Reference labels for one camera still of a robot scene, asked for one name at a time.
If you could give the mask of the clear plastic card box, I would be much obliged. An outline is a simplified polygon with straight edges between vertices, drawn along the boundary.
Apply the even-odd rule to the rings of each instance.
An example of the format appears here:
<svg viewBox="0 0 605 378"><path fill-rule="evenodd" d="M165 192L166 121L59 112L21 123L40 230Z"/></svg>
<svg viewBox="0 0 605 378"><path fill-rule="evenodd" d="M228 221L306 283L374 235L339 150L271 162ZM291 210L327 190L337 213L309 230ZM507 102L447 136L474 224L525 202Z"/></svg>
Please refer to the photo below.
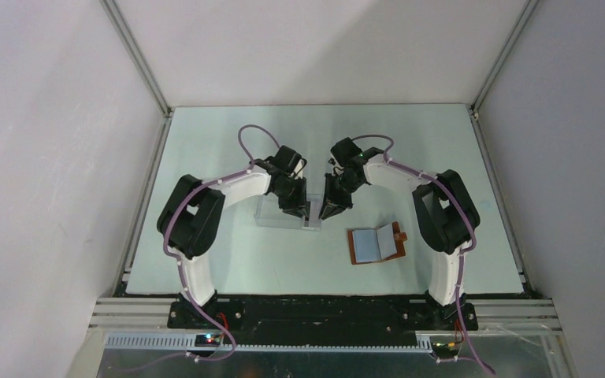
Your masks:
<svg viewBox="0 0 605 378"><path fill-rule="evenodd" d="M302 229L303 219L287 215L282 212L278 206L278 198L272 195L263 195L258 198L256 209L254 211L255 223L263 228L283 228L300 231L320 231L321 220L319 219L319 210L322 204L322 195L308 194L307 199L310 202L310 217L315 219L318 228L314 230Z"/></svg>

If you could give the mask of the brown leather card holder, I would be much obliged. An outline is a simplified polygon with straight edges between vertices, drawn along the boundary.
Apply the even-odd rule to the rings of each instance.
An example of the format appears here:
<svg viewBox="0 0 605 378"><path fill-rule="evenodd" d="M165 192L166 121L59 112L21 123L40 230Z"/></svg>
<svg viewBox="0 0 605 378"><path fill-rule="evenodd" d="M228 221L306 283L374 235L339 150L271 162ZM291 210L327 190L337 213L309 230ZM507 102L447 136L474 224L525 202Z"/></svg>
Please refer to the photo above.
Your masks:
<svg viewBox="0 0 605 378"><path fill-rule="evenodd" d="M367 265L406 256L407 234L398 221L377 228L354 228L347 231L352 265Z"/></svg>

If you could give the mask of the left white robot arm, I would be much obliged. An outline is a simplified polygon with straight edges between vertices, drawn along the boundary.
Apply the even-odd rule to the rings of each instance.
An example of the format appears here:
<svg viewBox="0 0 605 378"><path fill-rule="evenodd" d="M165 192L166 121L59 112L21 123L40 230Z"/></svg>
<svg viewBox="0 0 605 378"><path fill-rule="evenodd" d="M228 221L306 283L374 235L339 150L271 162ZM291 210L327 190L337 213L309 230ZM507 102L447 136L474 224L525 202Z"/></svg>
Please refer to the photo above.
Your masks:
<svg viewBox="0 0 605 378"><path fill-rule="evenodd" d="M210 301L216 288L210 273L213 245L224 209L252 197L274 195L280 211L298 220L310 216L303 175L307 160L288 146L265 159L256 159L238 172L211 180L190 174L179 178L158 221L164 254L176 259L181 294L191 304L187 318L208 328L217 318Z"/></svg>

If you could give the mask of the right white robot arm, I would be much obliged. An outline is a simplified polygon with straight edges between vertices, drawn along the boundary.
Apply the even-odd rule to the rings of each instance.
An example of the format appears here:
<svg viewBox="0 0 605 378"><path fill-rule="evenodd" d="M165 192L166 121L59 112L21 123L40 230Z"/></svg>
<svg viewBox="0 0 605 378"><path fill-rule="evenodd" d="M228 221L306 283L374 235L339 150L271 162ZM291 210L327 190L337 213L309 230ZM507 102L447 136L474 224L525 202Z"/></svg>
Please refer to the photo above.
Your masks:
<svg viewBox="0 0 605 378"><path fill-rule="evenodd" d="M436 255L428 289L435 301L428 305L428 322L449 328L458 319L464 293L465 255L475 248L475 230L481 222L477 208L454 170L429 173L394 161L387 150L363 150L344 138L330 150L332 172L325 176L322 220L352 208L352 195L363 185L375 185L411 196L421 237Z"/></svg>

